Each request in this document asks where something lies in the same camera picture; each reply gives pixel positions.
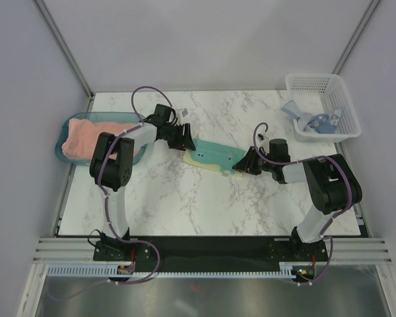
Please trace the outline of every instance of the blue plastic tray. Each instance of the blue plastic tray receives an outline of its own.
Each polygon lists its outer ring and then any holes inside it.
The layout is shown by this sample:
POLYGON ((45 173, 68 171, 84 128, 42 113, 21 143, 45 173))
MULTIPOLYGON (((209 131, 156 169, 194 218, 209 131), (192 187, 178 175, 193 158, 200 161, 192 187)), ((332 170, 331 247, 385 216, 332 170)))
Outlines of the blue plastic tray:
MULTIPOLYGON (((117 122, 117 123, 137 123, 139 119, 137 115, 133 112, 81 112, 71 116, 61 127, 61 133, 59 140, 55 144, 54 152, 57 158, 66 163, 73 163, 76 165, 89 165, 90 160, 71 160, 67 158, 62 150, 61 146, 66 142, 69 136, 69 120, 72 118, 76 119, 88 119, 91 122, 117 122)), ((137 164, 143 157, 147 146, 144 145, 139 150, 138 154, 133 157, 133 164, 137 164)))

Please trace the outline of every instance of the gray wall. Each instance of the gray wall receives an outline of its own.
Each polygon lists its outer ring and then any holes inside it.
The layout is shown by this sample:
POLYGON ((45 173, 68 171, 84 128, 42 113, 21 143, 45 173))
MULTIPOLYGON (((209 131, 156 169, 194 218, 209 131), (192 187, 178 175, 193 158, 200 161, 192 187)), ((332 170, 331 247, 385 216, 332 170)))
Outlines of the gray wall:
POLYGON ((0 316, 14 316, 66 166, 59 126, 86 96, 30 0, 0 0, 0 316))
POLYGON ((329 73, 370 0, 45 0, 95 92, 284 88, 329 73))
POLYGON ((380 5, 342 75, 362 126, 346 149, 366 216, 396 264, 396 0, 380 5))

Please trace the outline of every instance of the blue plastic object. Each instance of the blue plastic object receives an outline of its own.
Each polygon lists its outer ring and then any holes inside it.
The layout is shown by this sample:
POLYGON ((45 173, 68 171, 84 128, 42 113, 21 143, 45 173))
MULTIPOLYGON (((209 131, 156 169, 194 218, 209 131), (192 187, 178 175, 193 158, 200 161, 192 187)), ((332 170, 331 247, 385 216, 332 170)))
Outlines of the blue plastic object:
POLYGON ((187 152, 192 162, 200 164, 197 166, 229 175, 240 173, 232 167, 243 159, 246 154, 244 150, 200 139, 194 139, 193 142, 196 150, 187 152))
MULTIPOLYGON (((117 123, 137 123, 139 119, 137 115, 133 112, 81 112, 79 114, 75 114, 71 116, 69 119, 61 127, 61 132, 59 136, 59 140, 55 144, 54 152, 59 160, 66 163, 73 163, 76 165, 89 165, 91 163, 90 160, 71 160, 67 158, 62 150, 61 146, 66 142, 67 137, 69 136, 69 120, 72 118, 76 119, 88 119, 91 122, 117 122, 117 123)), ((133 164, 137 164, 140 159, 143 157, 145 150, 147 149, 147 145, 144 145, 139 150, 138 154, 136 154, 133 158, 133 164)))

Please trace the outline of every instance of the white marble surface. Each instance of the white marble surface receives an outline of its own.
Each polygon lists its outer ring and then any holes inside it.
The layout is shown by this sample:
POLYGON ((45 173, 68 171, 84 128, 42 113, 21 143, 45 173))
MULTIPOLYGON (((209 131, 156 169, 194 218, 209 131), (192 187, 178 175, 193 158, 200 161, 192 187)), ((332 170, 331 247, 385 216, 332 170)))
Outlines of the white marble surface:
MULTIPOLYGON (((100 93, 92 111, 130 112, 130 93, 100 93)), ((285 91, 169 92, 175 108, 187 108, 194 137, 247 150, 254 127, 269 124, 269 137, 285 138, 292 159, 335 153, 333 144, 298 143, 280 111, 285 91)), ((318 100, 308 102, 317 105, 318 100)), ((164 99, 141 92, 135 104, 151 114, 164 99)), ((188 165, 183 152, 157 141, 134 166, 125 191, 131 234, 148 235, 288 235, 311 206, 306 184, 280 185, 270 173, 223 176, 188 165)), ((102 196, 88 174, 75 170, 60 234, 89 234, 104 226, 102 196)), ((339 217, 327 234, 360 234, 353 211, 339 217)))

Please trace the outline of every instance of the glass panel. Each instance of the glass panel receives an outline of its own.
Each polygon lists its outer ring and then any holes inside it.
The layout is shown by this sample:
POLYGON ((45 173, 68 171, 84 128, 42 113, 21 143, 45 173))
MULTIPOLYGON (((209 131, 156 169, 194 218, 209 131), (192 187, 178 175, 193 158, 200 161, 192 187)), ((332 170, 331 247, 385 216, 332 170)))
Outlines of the glass panel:
MULTIPOLYGON (((99 280, 54 277, 47 284, 55 297, 67 297, 99 280)), ((305 287, 276 279, 160 278, 132 286, 106 283, 65 302, 43 294, 44 313, 37 315, 390 316, 379 283, 375 267, 368 266, 330 267, 322 279, 305 287)))

